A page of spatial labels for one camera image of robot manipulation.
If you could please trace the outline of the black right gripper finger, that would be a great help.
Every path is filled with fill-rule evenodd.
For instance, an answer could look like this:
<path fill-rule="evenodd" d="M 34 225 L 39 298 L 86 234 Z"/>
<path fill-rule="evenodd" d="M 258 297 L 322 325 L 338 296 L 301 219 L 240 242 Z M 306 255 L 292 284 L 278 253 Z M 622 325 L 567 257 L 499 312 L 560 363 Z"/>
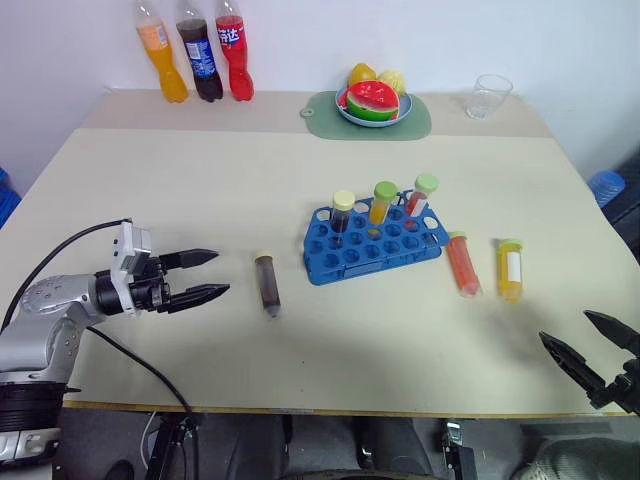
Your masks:
<path fill-rule="evenodd" d="M 594 327 L 617 347 L 630 352 L 635 357 L 640 356 L 640 336 L 637 331 L 601 312 L 585 310 L 584 314 Z"/>
<path fill-rule="evenodd" d="M 565 342 L 539 332 L 539 338 L 554 362 L 574 381 L 588 396 L 605 387 L 605 381 L 594 372 L 586 360 Z"/>

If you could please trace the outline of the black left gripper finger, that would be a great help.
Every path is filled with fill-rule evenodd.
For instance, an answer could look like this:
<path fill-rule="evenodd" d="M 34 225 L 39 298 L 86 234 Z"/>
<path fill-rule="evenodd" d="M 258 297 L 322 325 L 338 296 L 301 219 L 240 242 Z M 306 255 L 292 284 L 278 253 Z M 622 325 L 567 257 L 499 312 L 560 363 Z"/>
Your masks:
<path fill-rule="evenodd" d="M 229 289 L 229 284 L 203 284 L 188 288 L 170 297 L 167 312 L 173 314 L 204 305 L 222 296 Z"/>
<path fill-rule="evenodd" d="M 195 248 L 182 250 L 178 252 L 168 253 L 159 256 L 159 261 L 164 271 L 173 269 L 188 269 L 207 263 L 216 257 L 219 253 L 210 249 Z"/>

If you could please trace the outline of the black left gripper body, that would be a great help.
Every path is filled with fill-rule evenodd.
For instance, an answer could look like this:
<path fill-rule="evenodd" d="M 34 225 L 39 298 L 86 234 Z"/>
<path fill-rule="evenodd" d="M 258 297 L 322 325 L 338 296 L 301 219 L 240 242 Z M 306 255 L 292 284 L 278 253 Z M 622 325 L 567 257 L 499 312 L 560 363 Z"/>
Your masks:
<path fill-rule="evenodd" d="M 136 268 L 129 292 L 134 306 L 139 310 L 164 313 L 169 310 L 171 291 L 164 275 L 172 269 L 170 254 L 149 257 Z"/>

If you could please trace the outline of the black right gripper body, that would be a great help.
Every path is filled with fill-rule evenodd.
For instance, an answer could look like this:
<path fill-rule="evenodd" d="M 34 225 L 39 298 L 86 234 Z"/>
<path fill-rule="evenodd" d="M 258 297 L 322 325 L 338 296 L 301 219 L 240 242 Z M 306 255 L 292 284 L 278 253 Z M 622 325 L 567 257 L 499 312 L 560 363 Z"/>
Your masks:
<path fill-rule="evenodd" d="M 624 372 L 617 375 L 612 383 L 595 389 L 590 395 L 590 404 L 600 409 L 610 403 L 616 403 L 627 413 L 639 415 L 639 359 L 628 360 L 623 364 Z"/>

